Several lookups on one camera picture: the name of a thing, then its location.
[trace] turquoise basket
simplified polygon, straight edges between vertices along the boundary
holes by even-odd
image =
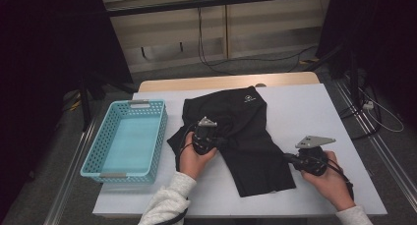
[[[111,103],[81,175],[99,183],[153,184],[167,119],[163,100]]]

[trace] gray sleeve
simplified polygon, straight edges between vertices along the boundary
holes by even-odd
[[[177,217],[190,205],[187,196],[196,184],[188,175],[175,172],[169,187],[159,189],[150,200],[139,224],[156,224]]]
[[[362,206],[354,206],[336,213],[343,225],[371,225]]]

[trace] black garment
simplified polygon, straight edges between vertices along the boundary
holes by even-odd
[[[176,155],[189,126],[205,116],[217,123],[220,137],[228,138],[219,151],[240,197],[295,188],[288,163],[266,130],[267,103],[253,86],[186,99],[184,126],[168,140]]]

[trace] white cable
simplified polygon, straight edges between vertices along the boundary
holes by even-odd
[[[393,115],[391,112],[389,112],[389,110],[387,110],[386,108],[384,108],[380,103],[378,103],[377,101],[375,101],[373,98],[371,98],[367,93],[365,93],[365,91],[363,91],[360,87],[358,88],[364,95],[366,95],[370,100],[372,100],[376,105],[380,106],[381,108],[383,108],[388,114],[390,114],[396,121],[398,121],[398,123],[401,125],[401,129],[400,130],[393,130],[390,129],[389,127],[383,125],[382,123],[380,123],[372,114],[371,111],[369,111],[368,109],[368,114],[371,116],[371,118],[373,118],[378,124],[380,124],[382,127],[384,127],[385,129],[394,132],[394,133],[400,133],[404,130],[404,125],[402,124],[402,122],[395,116]]]

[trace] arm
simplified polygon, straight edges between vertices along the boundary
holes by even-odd
[[[337,163],[334,152],[327,151],[328,158]],[[336,216],[340,219],[342,224],[372,224],[361,206],[357,206],[350,197],[343,178],[334,172],[327,169],[325,174],[317,177],[307,172],[301,172],[303,178],[313,184],[317,191],[325,197],[337,209]]]
[[[206,164],[215,156],[216,149],[199,155],[192,147],[192,135],[186,137],[185,147],[180,157],[180,172],[175,172],[167,188],[162,187],[150,200],[139,224],[158,224],[178,217],[188,208],[187,196],[197,184],[196,180]],[[183,224],[183,219],[175,224]]]

